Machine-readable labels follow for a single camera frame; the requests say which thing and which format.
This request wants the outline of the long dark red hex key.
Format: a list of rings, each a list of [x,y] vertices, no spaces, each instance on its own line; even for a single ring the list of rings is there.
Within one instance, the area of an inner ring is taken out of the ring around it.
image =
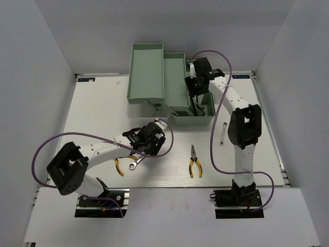
[[[193,109],[194,116],[198,116],[193,97],[190,97],[190,101],[191,101],[191,106],[192,106],[192,109]]]

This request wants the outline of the short dark red hex key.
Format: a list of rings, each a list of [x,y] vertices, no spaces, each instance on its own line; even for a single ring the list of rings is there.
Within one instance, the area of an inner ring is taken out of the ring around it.
[[[196,105],[197,112],[201,114],[201,116],[205,116],[205,109],[198,102],[198,96],[194,97],[194,103]]]

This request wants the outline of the large silver ratchet wrench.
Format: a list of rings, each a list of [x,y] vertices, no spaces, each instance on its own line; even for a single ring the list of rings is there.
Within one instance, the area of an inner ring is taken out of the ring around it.
[[[136,159],[134,162],[129,164],[129,170],[135,170],[136,167],[145,159],[144,156],[141,156],[140,158]]]

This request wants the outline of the green toolbox with clear lid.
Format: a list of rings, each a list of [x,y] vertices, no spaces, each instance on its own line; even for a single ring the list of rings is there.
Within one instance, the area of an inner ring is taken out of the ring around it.
[[[207,126],[215,115],[211,93],[199,96],[205,116],[194,116],[185,84],[186,57],[166,52],[163,43],[132,45],[127,115],[135,119],[173,117],[177,126]]]

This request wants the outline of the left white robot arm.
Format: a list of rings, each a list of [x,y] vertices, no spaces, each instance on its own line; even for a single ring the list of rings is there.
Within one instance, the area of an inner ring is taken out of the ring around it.
[[[61,195],[76,192],[91,197],[97,205],[104,205],[108,201],[108,187],[100,178],[87,175],[87,171],[118,158],[156,156],[166,140],[167,127],[165,121],[156,119],[109,141],[85,146],[68,142],[51,160],[47,172]]]

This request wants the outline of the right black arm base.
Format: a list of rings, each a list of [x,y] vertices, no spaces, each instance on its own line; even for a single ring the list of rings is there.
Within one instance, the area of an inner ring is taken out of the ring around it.
[[[262,209],[253,212],[262,206],[259,190],[243,197],[234,199],[231,190],[214,190],[209,196],[214,201],[216,219],[261,219],[264,218]]]

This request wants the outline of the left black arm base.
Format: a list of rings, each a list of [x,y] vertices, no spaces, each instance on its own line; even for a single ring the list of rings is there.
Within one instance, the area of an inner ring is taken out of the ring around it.
[[[113,189],[106,195],[111,200],[91,200],[79,195],[75,218],[123,218],[129,205],[129,189]]]

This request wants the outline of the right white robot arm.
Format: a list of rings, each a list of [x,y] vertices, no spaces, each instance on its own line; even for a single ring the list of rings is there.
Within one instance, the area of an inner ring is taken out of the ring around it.
[[[249,104],[227,82],[216,80],[217,77],[225,74],[213,69],[207,58],[199,58],[190,63],[190,75],[185,83],[192,97],[208,92],[219,97],[230,114],[227,132],[234,146],[235,172],[231,195],[224,196],[224,200],[244,205],[255,192],[253,153],[262,133],[261,108],[258,104]]]

